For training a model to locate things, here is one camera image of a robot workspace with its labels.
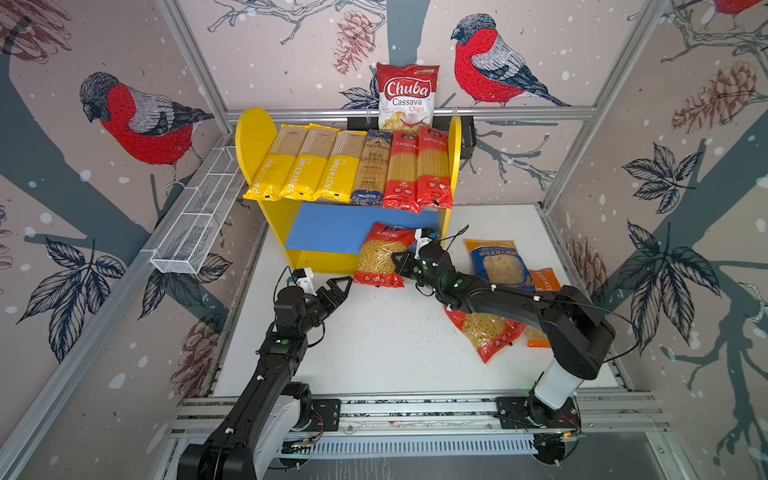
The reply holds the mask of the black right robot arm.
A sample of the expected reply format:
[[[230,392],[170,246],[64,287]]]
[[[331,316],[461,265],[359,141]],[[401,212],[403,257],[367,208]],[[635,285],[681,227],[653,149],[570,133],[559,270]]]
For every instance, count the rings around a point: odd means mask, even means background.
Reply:
[[[451,311],[490,314],[541,330],[557,363],[582,380],[593,380],[606,360],[615,330],[578,289],[529,291],[492,283],[455,269],[450,255],[431,241],[417,252],[391,255],[395,272],[427,286]]]

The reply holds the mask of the blue orecchiette pasta bag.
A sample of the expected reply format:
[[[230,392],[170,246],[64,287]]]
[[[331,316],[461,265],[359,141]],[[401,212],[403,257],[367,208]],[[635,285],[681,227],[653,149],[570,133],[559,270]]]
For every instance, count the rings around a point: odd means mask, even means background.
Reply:
[[[533,277],[513,240],[473,240],[465,245],[475,275],[489,283],[534,290]]]

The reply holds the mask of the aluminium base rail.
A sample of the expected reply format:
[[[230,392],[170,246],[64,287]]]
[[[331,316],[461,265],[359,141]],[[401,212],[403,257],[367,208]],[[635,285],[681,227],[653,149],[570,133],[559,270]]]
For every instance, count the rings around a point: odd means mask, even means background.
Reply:
[[[669,427],[651,394],[619,388],[582,390],[541,425],[528,419],[518,392],[342,396],[319,398],[314,407],[311,424],[277,444],[277,458],[534,454],[547,437],[571,446],[593,433]]]

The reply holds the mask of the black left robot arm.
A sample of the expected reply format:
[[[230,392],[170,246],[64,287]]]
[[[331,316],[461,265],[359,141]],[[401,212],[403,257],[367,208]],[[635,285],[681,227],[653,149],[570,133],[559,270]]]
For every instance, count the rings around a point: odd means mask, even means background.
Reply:
[[[298,269],[273,293],[274,319],[249,383],[205,442],[186,447],[179,479],[261,479],[289,432],[311,424],[310,387],[293,377],[312,345],[308,332],[325,326],[348,298],[352,282],[351,276],[337,277],[314,288]]]

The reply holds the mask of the dark blue spaghetti pack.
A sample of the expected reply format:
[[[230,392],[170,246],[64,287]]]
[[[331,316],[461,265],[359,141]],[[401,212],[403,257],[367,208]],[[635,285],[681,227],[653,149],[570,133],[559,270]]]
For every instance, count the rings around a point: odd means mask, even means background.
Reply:
[[[350,197],[352,205],[382,204],[392,139],[393,133],[388,131],[371,130],[367,133]]]

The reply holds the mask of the Chuba cassava chips bag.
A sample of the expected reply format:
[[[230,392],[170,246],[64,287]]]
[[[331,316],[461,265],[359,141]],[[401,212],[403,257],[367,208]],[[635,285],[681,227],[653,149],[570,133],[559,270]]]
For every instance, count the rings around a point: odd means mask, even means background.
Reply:
[[[382,131],[417,133],[431,127],[438,66],[377,64],[378,125]]]

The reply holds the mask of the red spaghetti pack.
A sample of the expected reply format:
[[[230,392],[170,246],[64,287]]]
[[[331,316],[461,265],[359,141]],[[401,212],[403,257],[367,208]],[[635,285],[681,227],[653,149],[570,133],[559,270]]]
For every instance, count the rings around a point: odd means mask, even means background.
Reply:
[[[396,131],[388,164],[387,181],[382,205],[387,209],[421,213],[416,200],[418,137]]]
[[[448,136],[440,130],[421,126],[418,132],[417,193],[421,206],[451,209]]]

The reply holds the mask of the black wall basket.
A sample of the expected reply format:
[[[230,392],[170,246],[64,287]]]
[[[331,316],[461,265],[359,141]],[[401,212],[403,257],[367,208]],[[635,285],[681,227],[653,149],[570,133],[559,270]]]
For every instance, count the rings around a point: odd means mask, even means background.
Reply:
[[[451,119],[448,116],[437,116],[433,118],[432,126],[438,130],[448,132]],[[459,137],[461,139],[460,159],[469,160],[477,145],[476,128],[472,116],[460,116],[461,127]],[[347,128],[349,130],[368,131],[378,128],[378,117],[348,117]]]

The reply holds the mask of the red fusilli bag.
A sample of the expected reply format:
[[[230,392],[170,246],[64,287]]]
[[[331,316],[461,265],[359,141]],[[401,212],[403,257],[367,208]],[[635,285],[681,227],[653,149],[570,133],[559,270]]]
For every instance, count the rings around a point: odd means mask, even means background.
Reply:
[[[354,282],[380,288],[403,288],[395,272],[393,253],[402,253],[415,242],[415,230],[376,222],[358,255]]]
[[[485,313],[464,313],[445,308],[449,320],[470,341],[481,360],[488,363],[505,347],[517,341],[526,330],[526,325]]]

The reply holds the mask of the yellow spaghetti pack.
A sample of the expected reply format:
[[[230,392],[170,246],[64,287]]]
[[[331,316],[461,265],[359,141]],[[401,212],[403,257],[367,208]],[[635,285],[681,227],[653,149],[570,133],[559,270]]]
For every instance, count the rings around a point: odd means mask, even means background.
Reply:
[[[281,126],[270,150],[266,154],[249,189],[243,195],[246,200],[275,201],[303,146],[309,127]]]
[[[307,136],[280,191],[281,198],[311,201],[333,150],[337,128],[310,124]]]
[[[366,142],[364,131],[341,131],[328,158],[314,201],[348,204],[351,201],[360,158]]]

